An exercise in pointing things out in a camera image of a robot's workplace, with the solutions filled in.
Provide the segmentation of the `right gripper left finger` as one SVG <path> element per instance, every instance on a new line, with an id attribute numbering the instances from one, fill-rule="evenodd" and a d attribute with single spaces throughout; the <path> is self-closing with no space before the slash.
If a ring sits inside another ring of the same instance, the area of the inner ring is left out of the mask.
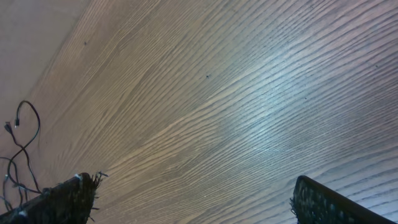
<path id="1" fill-rule="evenodd" d="M 1 224 L 86 224 L 103 174 L 84 172 L 1 215 Z"/>

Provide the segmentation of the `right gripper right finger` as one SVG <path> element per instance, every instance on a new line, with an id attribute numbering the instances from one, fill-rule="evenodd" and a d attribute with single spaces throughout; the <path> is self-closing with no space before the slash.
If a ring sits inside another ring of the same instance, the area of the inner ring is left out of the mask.
<path id="1" fill-rule="evenodd" d="M 290 205 L 298 224 L 395 224 L 305 175 Z"/>

